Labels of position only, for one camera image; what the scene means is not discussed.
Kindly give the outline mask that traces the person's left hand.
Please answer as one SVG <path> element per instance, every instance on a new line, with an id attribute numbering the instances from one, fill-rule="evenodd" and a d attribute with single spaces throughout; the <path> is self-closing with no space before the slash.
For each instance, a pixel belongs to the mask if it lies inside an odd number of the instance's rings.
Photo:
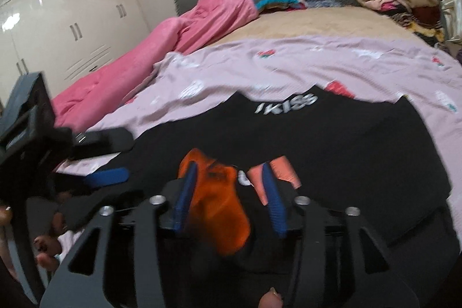
<path id="1" fill-rule="evenodd" d="M 12 219 L 12 211 L 9 206 L 1 206 L 1 227 L 10 224 Z M 53 219 L 50 224 L 48 234 L 42 234 L 33 241 L 34 247 L 38 251 L 35 256 L 35 261 L 38 266 L 47 271 L 56 271 L 59 267 L 59 261 L 56 258 L 63 252 L 63 246 L 58 240 L 58 237 L 67 231 L 67 224 L 64 215 L 60 211 L 53 214 Z M 1 235 L 1 260 L 13 277 L 16 277 L 16 272 L 12 265 L 11 257 L 4 240 L 4 235 Z"/>

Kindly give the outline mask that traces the person's right hand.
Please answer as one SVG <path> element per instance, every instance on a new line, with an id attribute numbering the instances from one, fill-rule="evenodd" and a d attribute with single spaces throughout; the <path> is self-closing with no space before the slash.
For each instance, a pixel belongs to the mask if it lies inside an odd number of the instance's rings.
<path id="1" fill-rule="evenodd" d="M 270 288 L 270 290 L 265 293 L 258 303 L 258 308 L 283 308 L 284 301 L 275 288 Z"/>

